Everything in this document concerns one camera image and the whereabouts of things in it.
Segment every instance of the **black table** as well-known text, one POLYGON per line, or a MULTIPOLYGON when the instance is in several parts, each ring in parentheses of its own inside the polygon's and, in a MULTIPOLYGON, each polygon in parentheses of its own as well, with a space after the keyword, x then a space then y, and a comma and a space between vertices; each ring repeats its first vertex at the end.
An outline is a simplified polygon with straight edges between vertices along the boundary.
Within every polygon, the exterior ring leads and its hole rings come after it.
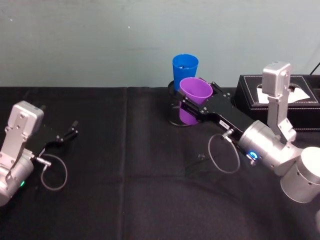
MULTIPOLYGON (((320 239, 319 197, 291 201, 279 177, 244 157, 232 175, 202 164, 221 130, 169 124, 166 88, 0 88, 0 127, 21 100, 46 105, 44 123, 57 130, 78 120, 79 137, 60 152, 65 189, 44 189, 36 169, 0 209, 1 240, 320 239)), ((319 139, 298 133, 297 145, 319 139)))

